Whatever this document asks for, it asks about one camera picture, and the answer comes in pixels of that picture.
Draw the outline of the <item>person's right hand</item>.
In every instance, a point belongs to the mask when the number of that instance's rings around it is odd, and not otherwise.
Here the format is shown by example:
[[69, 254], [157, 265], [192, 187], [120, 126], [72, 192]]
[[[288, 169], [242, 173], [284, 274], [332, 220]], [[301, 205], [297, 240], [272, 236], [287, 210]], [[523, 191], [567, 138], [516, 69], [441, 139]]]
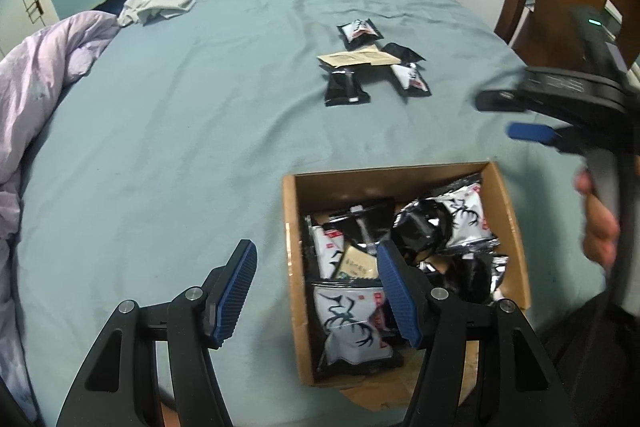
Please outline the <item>person's right hand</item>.
[[613, 213], [597, 198], [588, 170], [578, 173], [575, 187], [584, 200], [585, 228], [582, 251], [592, 262], [601, 265], [605, 270], [611, 269], [616, 259], [620, 225]]

